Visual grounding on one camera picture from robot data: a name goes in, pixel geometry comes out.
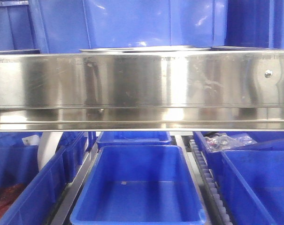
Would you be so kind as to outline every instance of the bolt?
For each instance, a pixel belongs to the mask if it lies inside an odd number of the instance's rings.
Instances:
[[[273,72],[271,70],[267,69],[266,72],[265,72],[265,77],[270,78],[272,75],[273,75]]]

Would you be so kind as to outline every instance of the metal frame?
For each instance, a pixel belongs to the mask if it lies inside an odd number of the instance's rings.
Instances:
[[[284,50],[0,55],[0,130],[284,130]]]

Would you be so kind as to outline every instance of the metal surface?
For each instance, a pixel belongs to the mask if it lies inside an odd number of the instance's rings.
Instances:
[[[40,54],[39,49],[0,51],[0,55]]]
[[[207,51],[210,48],[195,48],[191,45],[151,46],[134,48],[93,48],[81,49],[81,53],[153,53],[153,52],[175,52],[175,51]]]
[[[284,129],[284,51],[0,56],[0,130],[93,129]]]
[[[187,165],[188,165],[188,168],[189,168],[189,172],[191,174],[191,177],[192,177],[192,180],[193,180],[196,192],[197,192],[197,194],[199,196],[200,202],[202,204],[202,208],[203,208],[203,210],[204,210],[204,212],[206,214],[207,220],[205,222],[205,225],[212,225],[211,220],[215,219],[215,218],[214,217],[211,218],[212,215],[209,215],[209,213],[207,211],[207,207],[206,207],[204,199],[203,199],[203,193],[200,190],[200,188],[202,188],[201,185],[202,185],[203,181],[202,181],[202,179],[199,180],[199,177],[198,177],[199,176],[199,174],[198,174],[199,170],[196,170],[197,167],[194,167],[194,165],[193,165],[195,162],[193,162],[193,160],[191,160],[189,158],[188,153],[186,152],[185,145],[184,145],[182,137],[179,136],[179,135],[176,135],[175,136],[175,140],[176,140],[176,145],[178,145],[179,147],[181,147],[183,149],[184,158],[185,158],[185,160],[187,162]]]

